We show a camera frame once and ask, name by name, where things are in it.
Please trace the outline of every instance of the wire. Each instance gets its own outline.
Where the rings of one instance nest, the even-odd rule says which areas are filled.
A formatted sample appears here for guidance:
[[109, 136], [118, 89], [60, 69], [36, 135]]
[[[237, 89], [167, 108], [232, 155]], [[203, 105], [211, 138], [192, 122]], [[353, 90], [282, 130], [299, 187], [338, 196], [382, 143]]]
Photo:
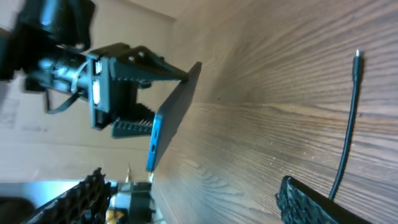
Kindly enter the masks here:
[[334, 200], [338, 188], [343, 180], [344, 172], [347, 166], [349, 150], [353, 139], [353, 131], [355, 125], [356, 110], [358, 108], [359, 94], [361, 89], [362, 73], [364, 67], [364, 59], [362, 53], [357, 50], [353, 61], [353, 95], [351, 99], [351, 109], [349, 111], [349, 118], [346, 130], [346, 137], [343, 146], [343, 152], [340, 157], [340, 164], [338, 166], [335, 182], [330, 190], [329, 200]]

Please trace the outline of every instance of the wood grain surface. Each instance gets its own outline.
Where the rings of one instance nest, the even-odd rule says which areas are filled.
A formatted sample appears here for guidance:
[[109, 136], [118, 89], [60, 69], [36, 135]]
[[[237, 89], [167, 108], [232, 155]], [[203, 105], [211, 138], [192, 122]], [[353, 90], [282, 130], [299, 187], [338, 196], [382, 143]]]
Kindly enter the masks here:
[[195, 1], [166, 59], [203, 62], [193, 104], [155, 172], [167, 223], [281, 223], [274, 194], [292, 175], [327, 196], [366, 68], [335, 202], [398, 222], [398, 1]]

